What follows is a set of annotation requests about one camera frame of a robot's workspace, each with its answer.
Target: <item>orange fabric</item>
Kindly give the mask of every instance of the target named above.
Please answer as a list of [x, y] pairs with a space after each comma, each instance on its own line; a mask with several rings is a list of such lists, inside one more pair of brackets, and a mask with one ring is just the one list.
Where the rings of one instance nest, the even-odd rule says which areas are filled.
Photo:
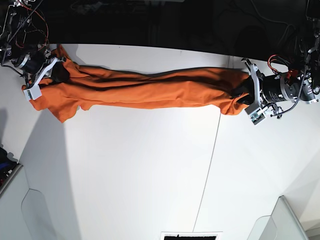
[[48, 108], [62, 123], [76, 114], [78, 106], [89, 110], [92, 105], [156, 109], [212, 104], [225, 115], [237, 115], [247, 107], [237, 103], [244, 95], [229, 95], [248, 77], [238, 70], [204, 67], [151, 76], [79, 66], [61, 46], [54, 53], [67, 57], [63, 65], [70, 79], [58, 84], [43, 79], [42, 96], [30, 102], [36, 110]]

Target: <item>cloth fold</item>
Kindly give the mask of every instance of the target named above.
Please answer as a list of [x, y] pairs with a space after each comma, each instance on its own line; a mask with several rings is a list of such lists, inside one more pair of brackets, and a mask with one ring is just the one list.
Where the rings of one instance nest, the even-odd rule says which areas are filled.
[[48, 108], [62, 123], [76, 114], [78, 106], [89, 110], [93, 105], [139, 109], [215, 105], [224, 115], [237, 115], [247, 107], [237, 102], [245, 94], [230, 95], [248, 78], [239, 70], [203, 67], [144, 75], [80, 66], [61, 45], [52, 53], [67, 58], [63, 66], [70, 78], [61, 83], [43, 79], [42, 96], [30, 102], [36, 110]]

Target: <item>black cable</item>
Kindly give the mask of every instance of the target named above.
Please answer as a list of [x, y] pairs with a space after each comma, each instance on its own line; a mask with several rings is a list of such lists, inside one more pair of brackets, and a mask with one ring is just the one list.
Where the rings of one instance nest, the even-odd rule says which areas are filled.
[[9, 39], [9, 41], [7, 42], [7, 44], [5, 45], [5, 49], [4, 49], [4, 53], [3, 53], [3, 57], [2, 57], [2, 61], [1, 61], [1, 67], [6, 67], [6, 68], [10, 68], [13, 71], [15, 71], [17, 74], [20, 75], [20, 77], [23, 76], [22, 73], [18, 72], [17, 70], [15, 70], [12, 66], [9, 65], [5, 65], [5, 58], [6, 58], [6, 54], [8, 51], [8, 46], [10, 44], [10, 42], [15, 38], [15, 36], [17, 35], [17, 33], [20, 31], [20, 29], [25, 25], [25, 23], [27, 22], [27, 20], [31, 17], [31, 15], [37, 10], [37, 8], [40, 6], [40, 4], [43, 2], [44, 0], [40, 0], [40, 2], [35, 6], [35, 8], [32, 10], [32, 12], [24, 19], [24, 21], [22, 22], [22, 24], [19, 25], [19, 27], [17, 28], [17, 30], [15, 31], [15, 33], [11, 36], [11, 38]]
[[300, 99], [300, 95], [301, 95], [301, 92], [302, 92], [302, 87], [304, 86], [304, 81], [306, 79], [306, 75], [307, 75], [307, 68], [308, 68], [308, 52], [307, 50], [305, 49], [304, 50], [304, 62], [305, 62], [305, 65], [304, 65], [304, 72], [303, 72], [303, 77], [301, 79], [301, 84], [300, 84], [300, 89], [299, 89], [299, 93], [298, 93], [298, 96], [297, 96], [297, 99], [295, 101], [295, 103], [293, 104], [292, 107], [290, 107], [288, 110], [285, 110], [283, 112], [280, 112], [280, 113], [276, 113], [275, 115], [271, 115], [271, 117], [275, 117], [275, 116], [280, 116], [282, 114], [285, 114], [287, 112], [290, 112], [292, 109], [294, 109], [296, 107], [296, 105], [298, 104], [298, 101]]

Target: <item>orange cloth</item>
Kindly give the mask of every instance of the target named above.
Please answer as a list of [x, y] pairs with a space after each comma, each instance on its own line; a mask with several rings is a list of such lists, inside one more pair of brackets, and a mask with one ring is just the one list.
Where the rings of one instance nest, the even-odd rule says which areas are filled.
[[67, 82], [40, 82], [42, 96], [30, 100], [36, 110], [49, 109], [62, 123], [80, 106], [108, 105], [139, 109], [201, 107], [215, 105], [225, 115], [237, 115], [247, 107], [231, 98], [230, 92], [248, 75], [218, 67], [193, 68], [154, 75], [120, 72], [100, 67], [79, 66], [59, 46], [54, 52], [67, 57], [63, 66], [70, 73]]

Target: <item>orange towel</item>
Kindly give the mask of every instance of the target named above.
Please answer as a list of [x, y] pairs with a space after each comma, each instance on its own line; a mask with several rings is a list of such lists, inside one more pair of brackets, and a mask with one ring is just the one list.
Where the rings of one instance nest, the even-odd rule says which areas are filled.
[[67, 82], [40, 82], [42, 96], [30, 100], [36, 110], [49, 109], [62, 123], [80, 106], [108, 105], [139, 109], [201, 107], [215, 105], [225, 115], [237, 115], [247, 105], [237, 103], [245, 94], [231, 98], [230, 92], [248, 75], [239, 70], [204, 67], [153, 75], [79, 66], [59, 46], [54, 52], [67, 57], [63, 66], [70, 73]]

